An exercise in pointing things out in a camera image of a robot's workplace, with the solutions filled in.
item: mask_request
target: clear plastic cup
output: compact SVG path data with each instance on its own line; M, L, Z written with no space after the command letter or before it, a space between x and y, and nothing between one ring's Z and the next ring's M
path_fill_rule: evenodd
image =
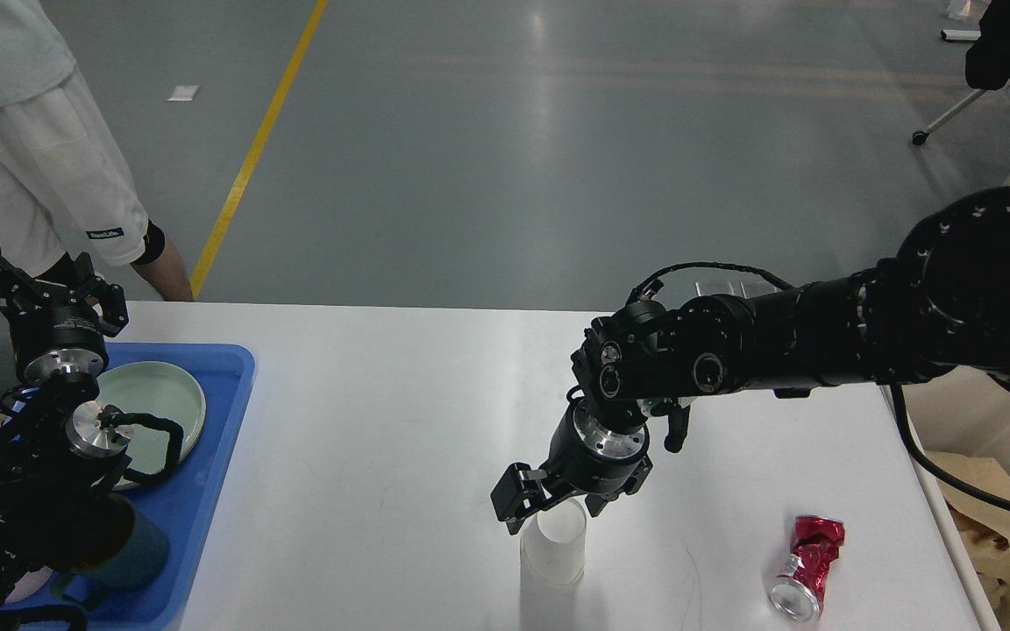
M521 562L552 587L582 579L587 511L574 498L533 516L521 534Z

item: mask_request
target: dark green mug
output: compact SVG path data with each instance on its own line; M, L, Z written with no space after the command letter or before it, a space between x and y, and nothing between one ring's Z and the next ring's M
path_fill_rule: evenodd
M111 499L123 506L123 519L131 520L127 540L109 558L97 563L79 564L72 571L54 577L49 584L49 593L54 598L79 604L85 610L92 611L113 590L129 592L147 587L166 566L166 559L170 555L170 539L166 538L166 534L127 499L120 495L112 495ZM65 593L69 584L78 575L89 584L89 593L83 600Z

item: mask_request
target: grey floor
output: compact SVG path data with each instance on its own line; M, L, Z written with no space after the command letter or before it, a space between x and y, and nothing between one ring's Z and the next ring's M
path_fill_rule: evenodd
M1010 170L1007 90L909 142L967 93L947 4L329 0L199 299L613 311L671 262L871 267ZM192 271L314 4L43 5ZM0 321L0 385L9 352Z

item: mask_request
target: blue tray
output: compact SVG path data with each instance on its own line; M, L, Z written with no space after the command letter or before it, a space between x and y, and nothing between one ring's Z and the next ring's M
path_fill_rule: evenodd
M224 484L243 411L251 395L256 359L247 348L223 343L108 343L109 369L130 362L171 362L186 369L205 393L205 424L197 443L172 479L154 488L124 491L144 515L170 538L170 559L158 579L136 592L113 592L96 611L88 613L89 628L156 631L172 623L190 598L193 574L209 534L216 498ZM77 579L70 595L83 595ZM7 608L65 604L47 589ZM57 628L61 623L35 623L23 628Z

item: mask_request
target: aluminum can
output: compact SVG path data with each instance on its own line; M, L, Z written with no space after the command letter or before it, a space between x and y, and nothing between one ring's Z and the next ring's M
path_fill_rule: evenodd
M810 622L825 608L828 568L844 544L844 522L799 515L786 566L770 582L770 602L794 622Z

